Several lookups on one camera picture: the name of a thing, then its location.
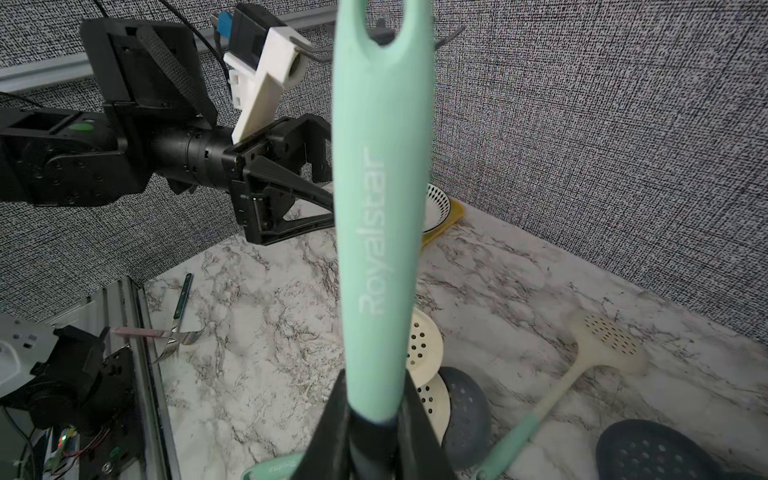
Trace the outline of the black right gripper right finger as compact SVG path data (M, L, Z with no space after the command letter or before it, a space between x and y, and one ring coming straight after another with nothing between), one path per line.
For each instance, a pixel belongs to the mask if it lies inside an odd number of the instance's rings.
M425 412L409 374L397 417L398 449L395 478L404 480L455 480L447 457Z

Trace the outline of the cream skimmer mint handle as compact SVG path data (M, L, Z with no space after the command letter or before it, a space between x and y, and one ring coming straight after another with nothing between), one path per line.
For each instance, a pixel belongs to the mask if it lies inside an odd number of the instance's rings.
M415 387L426 385L438 373L444 354L443 337L436 323L414 308L406 368Z

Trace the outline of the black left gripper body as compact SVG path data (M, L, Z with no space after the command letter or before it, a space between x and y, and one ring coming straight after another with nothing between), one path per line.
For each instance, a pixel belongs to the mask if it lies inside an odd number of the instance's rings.
M246 240L271 245L334 226L327 160L331 126L305 114L283 117L224 152L234 162L228 191Z

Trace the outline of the grey skimmer lone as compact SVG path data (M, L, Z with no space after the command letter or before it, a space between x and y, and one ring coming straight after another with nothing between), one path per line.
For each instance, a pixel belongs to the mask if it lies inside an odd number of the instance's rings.
M347 399L376 424L394 421L432 158L432 5L407 1L399 33L377 44L366 3L339 5L332 68L334 216Z

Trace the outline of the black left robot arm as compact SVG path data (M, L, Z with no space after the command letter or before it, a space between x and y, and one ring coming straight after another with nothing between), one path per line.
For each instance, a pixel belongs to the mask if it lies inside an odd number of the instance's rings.
M218 122L192 33L172 22L97 18L80 35L104 104L99 113L1 112L1 198L99 207L143 192L153 175L176 193L229 194L248 241L270 245L331 228L322 117L276 117L303 78L309 42L258 5L241 4L224 57L234 127Z

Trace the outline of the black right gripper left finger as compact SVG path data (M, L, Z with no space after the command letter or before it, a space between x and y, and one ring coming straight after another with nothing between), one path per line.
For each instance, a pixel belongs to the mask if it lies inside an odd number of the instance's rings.
M350 477L349 426L346 371L341 370L305 453L306 479Z

